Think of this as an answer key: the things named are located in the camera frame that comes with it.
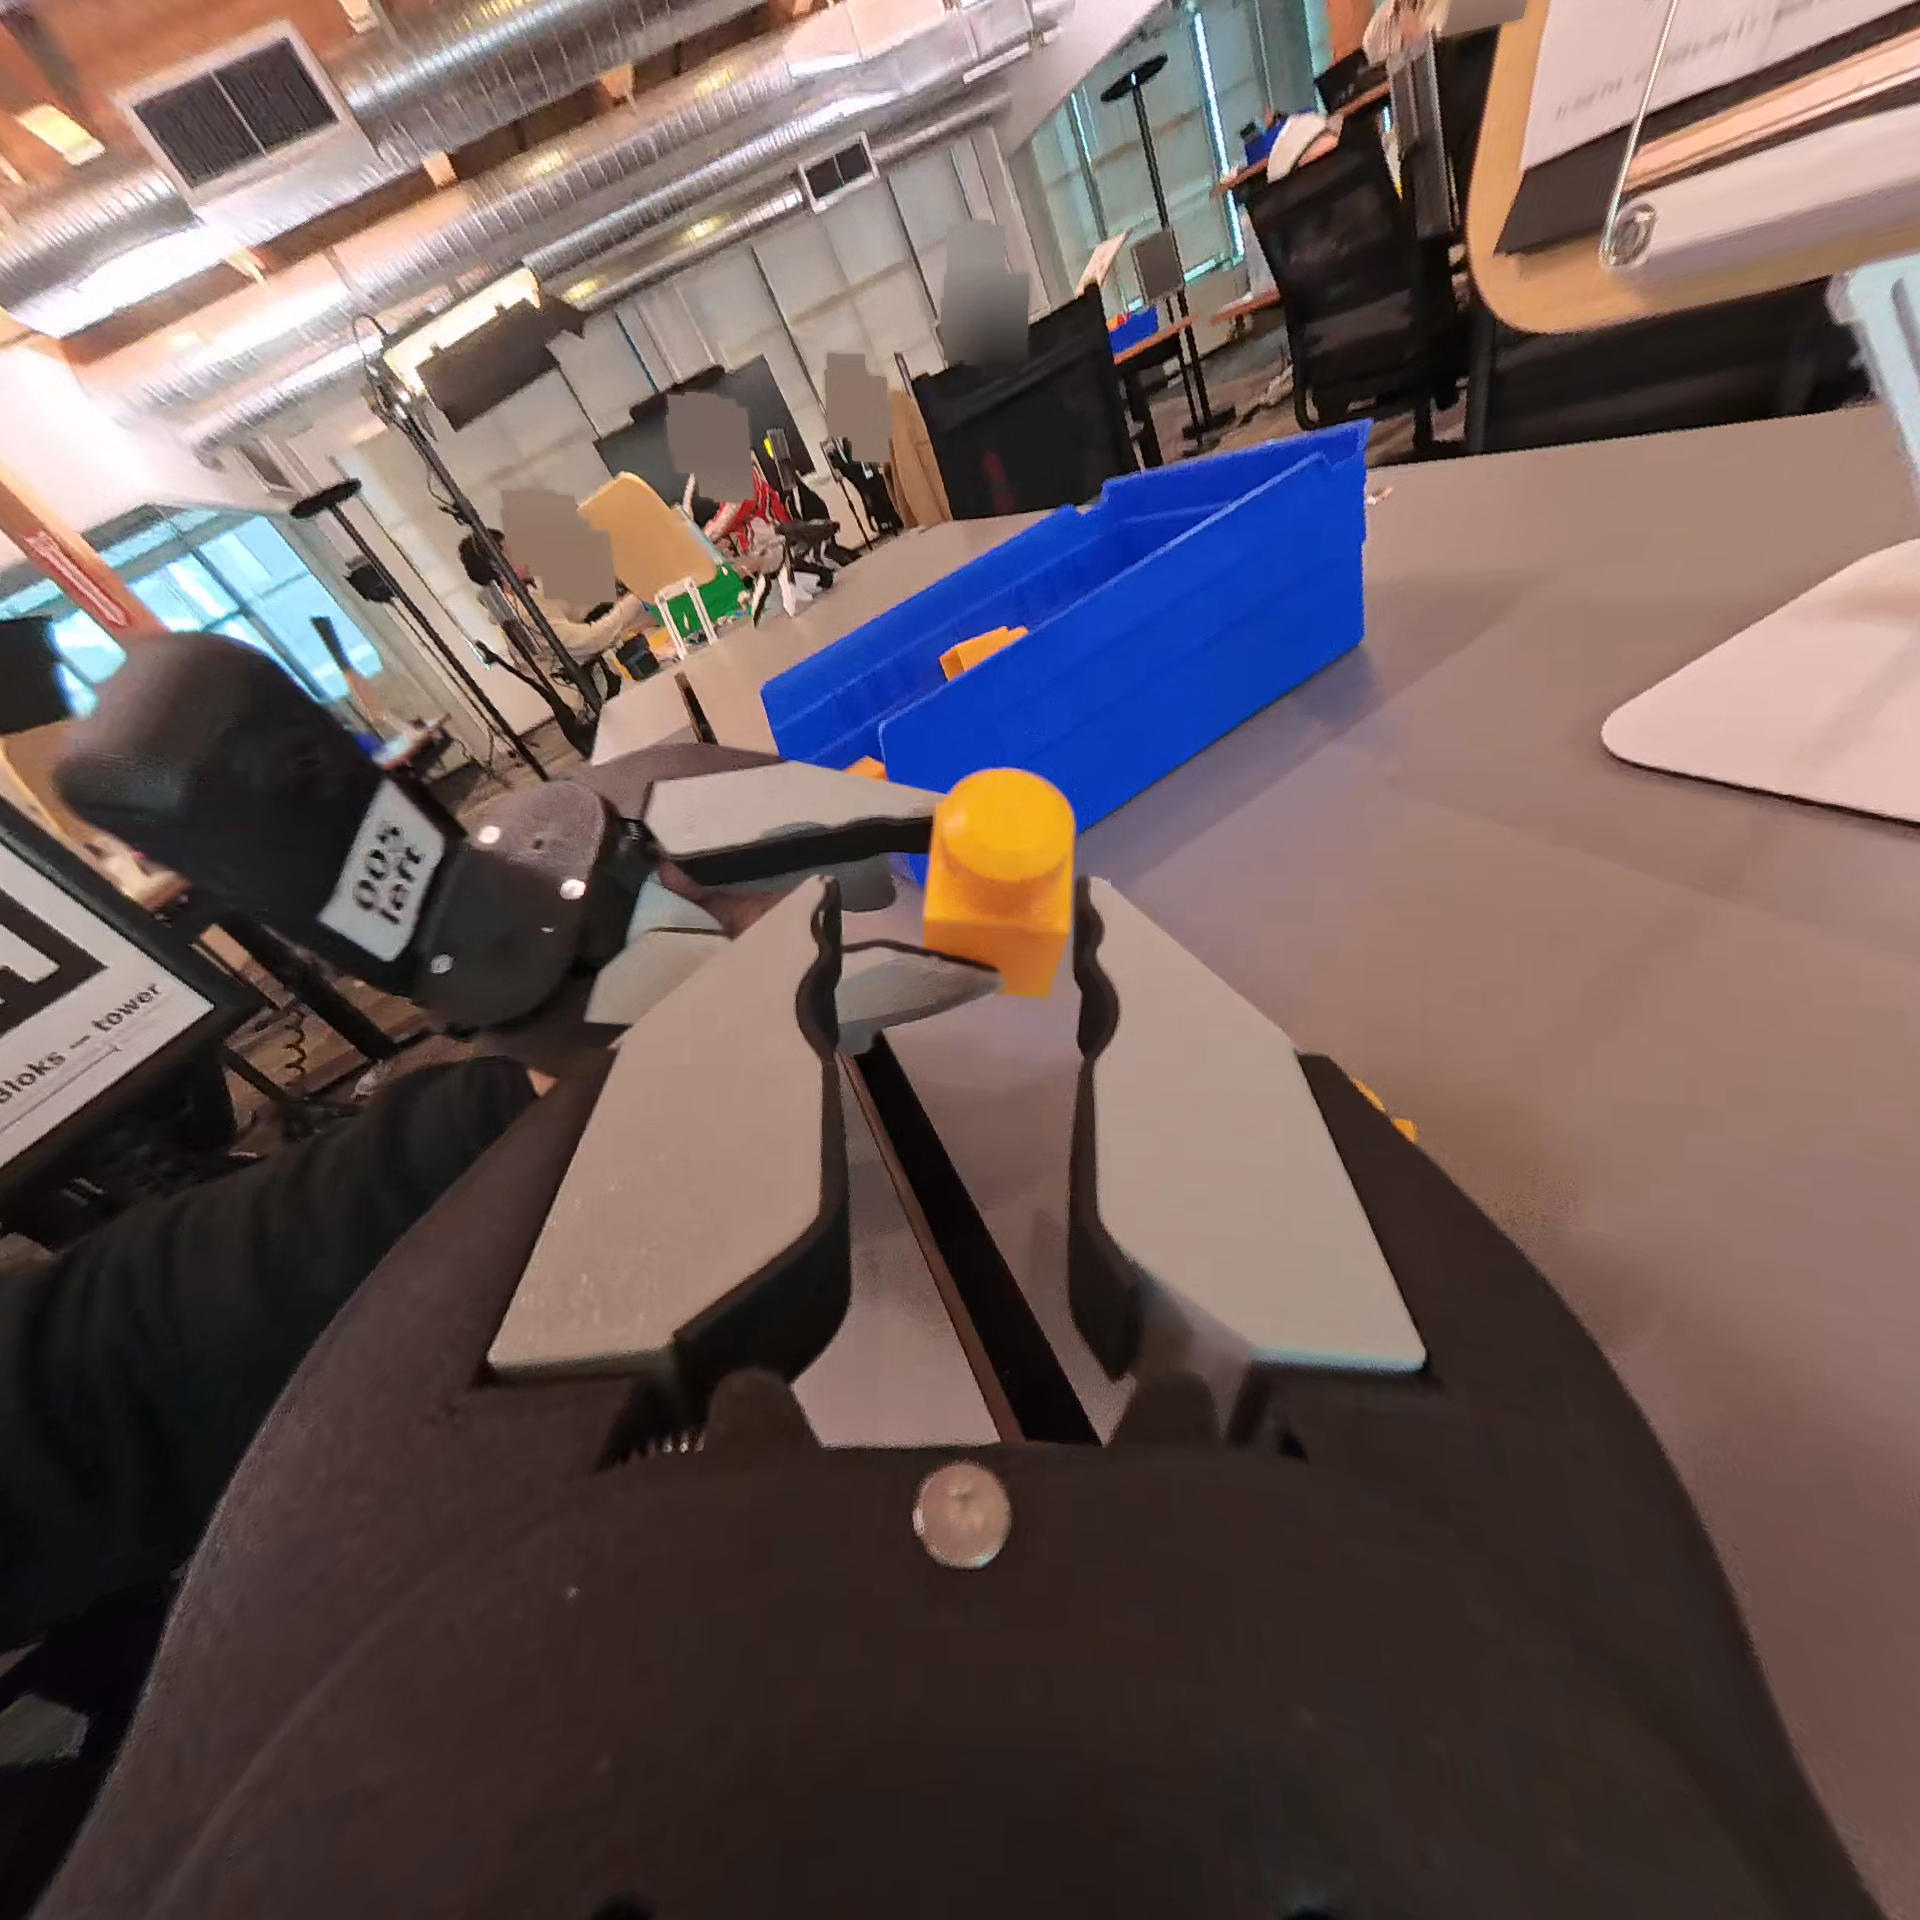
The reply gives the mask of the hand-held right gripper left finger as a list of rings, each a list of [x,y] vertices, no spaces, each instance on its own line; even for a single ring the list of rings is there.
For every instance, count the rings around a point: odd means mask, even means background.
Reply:
[[[804,881],[629,1023],[488,1352],[506,1381],[794,1381],[848,1310],[841,892]]]

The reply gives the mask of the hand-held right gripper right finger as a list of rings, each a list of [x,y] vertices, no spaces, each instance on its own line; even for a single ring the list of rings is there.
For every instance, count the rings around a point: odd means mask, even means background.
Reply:
[[[1418,1376],[1426,1343],[1290,1032],[1105,877],[1074,892],[1068,1303],[1114,1379]]]

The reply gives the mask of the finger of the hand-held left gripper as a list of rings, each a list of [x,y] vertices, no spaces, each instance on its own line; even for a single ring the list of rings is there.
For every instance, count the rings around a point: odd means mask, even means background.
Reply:
[[[704,889],[746,889],[924,856],[942,804],[938,790],[778,759],[657,781],[641,828]]]
[[[865,937],[865,916],[893,896],[888,870],[725,884],[658,870],[641,886],[627,943],[594,973],[584,1019],[620,1036],[667,1016],[746,1023],[755,1039],[861,1053],[892,1027],[997,995],[987,965]]]

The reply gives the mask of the pile of mega blocks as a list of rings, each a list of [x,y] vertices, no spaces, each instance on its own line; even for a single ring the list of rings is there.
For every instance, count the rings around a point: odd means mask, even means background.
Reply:
[[[1011,644],[1020,643],[1026,636],[1026,627],[997,627],[973,637],[960,640],[942,654],[940,668],[945,680],[963,679],[971,668],[994,657]],[[869,753],[856,759],[851,765],[844,767],[846,774],[866,776],[874,781],[885,781],[889,774],[885,771],[882,759]]]

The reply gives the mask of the blue plastic bin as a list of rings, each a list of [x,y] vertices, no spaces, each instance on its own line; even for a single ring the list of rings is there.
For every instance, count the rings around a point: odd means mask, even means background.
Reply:
[[[1092,828],[1364,633],[1366,417],[1110,480],[760,692],[782,757],[1051,781]],[[945,680],[942,654],[1026,636]]]

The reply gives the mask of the person's left forearm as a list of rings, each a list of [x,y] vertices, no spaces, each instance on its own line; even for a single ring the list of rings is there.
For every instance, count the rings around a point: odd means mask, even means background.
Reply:
[[[510,1059],[410,1072],[5,1276],[5,1652],[192,1557],[314,1343],[546,1088]]]

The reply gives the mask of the green box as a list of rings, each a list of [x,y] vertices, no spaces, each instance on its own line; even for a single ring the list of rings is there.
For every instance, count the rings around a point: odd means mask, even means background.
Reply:
[[[726,561],[716,564],[708,579],[667,582],[652,603],[658,614],[665,644],[674,655],[717,640],[720,630],[752,612],[752,588]]]

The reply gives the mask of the black framed sign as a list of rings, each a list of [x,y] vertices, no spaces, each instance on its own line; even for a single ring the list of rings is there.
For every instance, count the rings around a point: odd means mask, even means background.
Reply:
[[[3,804],[3,1196],[216,1060],[264,999]]]

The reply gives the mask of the black office chair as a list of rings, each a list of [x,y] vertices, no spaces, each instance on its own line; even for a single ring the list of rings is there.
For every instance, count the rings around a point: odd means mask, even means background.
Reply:
[[[1033,319],[1021,364],[946,368],[909,391],[958,521],[1085,508],[1139,471],[1098,291]]]
[[[1452,241],[1419,236],[1376,119],[1328,126],[1246,209],[1280,292],[1299,428],[1403,416],[1411,457],[1430,457],[1468,382],[1472,301]]]

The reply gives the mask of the studio light panel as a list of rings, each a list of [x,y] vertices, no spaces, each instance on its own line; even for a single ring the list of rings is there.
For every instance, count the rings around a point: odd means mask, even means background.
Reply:
[[[516,300],[451,339],[421,326],[381,358],[410,395],[461,429],[558,373],[554,343],[584,332],[586,312],[563,300]]]

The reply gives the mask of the large ceiling air vent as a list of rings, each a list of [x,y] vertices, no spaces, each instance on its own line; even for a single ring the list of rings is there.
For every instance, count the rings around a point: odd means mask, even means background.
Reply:
[[[121,87],[115,105],[187,198],[264,176],[356,126],[325,61],[288,17]]]

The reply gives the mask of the black floor lamp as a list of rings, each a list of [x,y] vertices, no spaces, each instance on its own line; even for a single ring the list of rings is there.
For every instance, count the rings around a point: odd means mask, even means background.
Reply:
[[[1160,217],[1160,231],[1147,248],[1147,263],[1153,271],[1142,275],[1142,288],[1153,291],[1154,300],[1163,303],[1170,312],[1170,329],[1174,333],[1188,412],[1184,438],[1190,452],[1205,452],[1212,449],[1212,446],[1217,443],[1220,420],[1217,420],[1212,412],[1202,357],[1193,339],[1193,312],[1186,294],[1184,257],[1179,253],[1179,241],[1173,231],[1168,195],[1161,179],[1160,148],[1146,110],[1146,89],[1163,71],[1165,59],[1165,55],[1149,55],[1131,64],[1125,72],[1120,72],[1110,85],[1101,89],[1099,101],[1105,105],[1128,101],[1137,115],[1137,131],[1147,176],[1147,189]]]

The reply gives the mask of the printed instruction sheet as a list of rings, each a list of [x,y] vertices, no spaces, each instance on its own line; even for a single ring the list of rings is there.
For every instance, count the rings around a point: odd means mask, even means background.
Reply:
[[[1533,72],[1522,168],[1626,131],[1644,102],[1682,105],[1861,32],[1896,1],[1552,1]]]

